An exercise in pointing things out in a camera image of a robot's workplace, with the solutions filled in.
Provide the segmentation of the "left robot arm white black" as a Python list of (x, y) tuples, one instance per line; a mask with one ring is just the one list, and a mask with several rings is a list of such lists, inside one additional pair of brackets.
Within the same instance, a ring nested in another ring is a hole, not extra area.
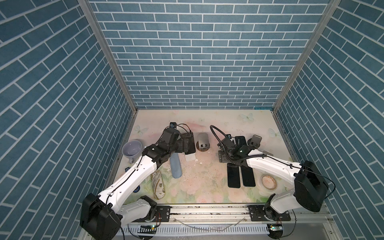
[(176, 123), (163, 130), (155, 144), (144, 148), (142, 156), (117, 181), (99, 194), (88, 194), (81, 208), (80, 226), (95, 240), (111, 240), (123, 225), (136, 220), (152, 220), (157, 203), (147, 196), (125, 205), (125, 200), (148, 176), (167, 162), (174, 153), (196, 152), (194, 134), (190, 128), (178, 130)]

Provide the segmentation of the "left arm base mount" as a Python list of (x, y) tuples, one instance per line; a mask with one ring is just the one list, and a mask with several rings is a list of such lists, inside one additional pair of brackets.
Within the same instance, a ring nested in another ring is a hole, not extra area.
[(142, 219), (135, 220), (136, 223), (155, 223), (155, 222), (169, 222), (171, 215), (171, 206), (157, 206), (156, 210), (150, 210), (148, 215)]

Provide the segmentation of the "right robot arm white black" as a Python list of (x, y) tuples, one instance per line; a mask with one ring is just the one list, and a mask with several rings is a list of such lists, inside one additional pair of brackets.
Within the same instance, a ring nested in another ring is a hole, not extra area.
[(304, 208), (318, 213), (328, 197), (329, 184), (317, 166), (310, 161), (297, 162), (276, 159), (249, 146), (220, 146), (220, 155), (229, 163), (249, 167), (289, 182), (294, 187), (280, 194), (272, 194), (263, 207), (266, 219), (278, 220), (289, 210)]

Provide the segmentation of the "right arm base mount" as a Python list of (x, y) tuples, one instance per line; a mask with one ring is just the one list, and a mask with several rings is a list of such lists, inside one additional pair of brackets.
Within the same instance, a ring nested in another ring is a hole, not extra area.
[(264, 205), (248, 205), (247, 206), (250, 218), (252, 222), (289, 222), (291, 221), (291, 216), (289, 212), (284, 212), (279, 214), (272, 208), (265, 208)]

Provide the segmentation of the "black phone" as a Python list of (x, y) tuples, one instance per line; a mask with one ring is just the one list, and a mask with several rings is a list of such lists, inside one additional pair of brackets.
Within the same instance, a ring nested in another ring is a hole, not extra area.
[(247, 141), (244, 136), (236, 136), (235, 137), (235, 142), (238, 148), (241, 148), (242, 146), (247, 146)]
[(250, 167), (241, 166), (242, 180), (245, 187), (255, 187), (254, 171)]
[(240, 173), (238, 170), (234, 172), (228, 171), (228, 187), (239, 189), (241, 187)]

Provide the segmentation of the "white folding stand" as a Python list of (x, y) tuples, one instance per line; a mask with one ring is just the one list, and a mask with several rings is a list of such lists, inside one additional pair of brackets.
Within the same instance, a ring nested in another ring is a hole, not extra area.
[(259, 154), (264, 154), (264, 155), (269, 155), (269, 156), (274, 156), (272, 153), (268, 152), (268, 151), (259, 151)]

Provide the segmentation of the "purple phone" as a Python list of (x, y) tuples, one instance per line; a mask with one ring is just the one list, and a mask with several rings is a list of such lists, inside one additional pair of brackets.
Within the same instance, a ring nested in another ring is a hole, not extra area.
[(194, 134), (192, 132), (183, 133), (182, 140), (183, 140), (183, 153), (185, 153), (185, 155), (194, 154), (196, 152)]

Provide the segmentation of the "black round stand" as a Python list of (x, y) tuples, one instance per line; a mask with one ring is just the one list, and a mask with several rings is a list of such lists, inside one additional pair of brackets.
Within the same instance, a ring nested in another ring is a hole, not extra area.
[(262, 137), (258, 135), (253, 135), (249, 140), (248, 140), (248, 145), (253, 147), (254, 149), (258, 149), (261, 145)]

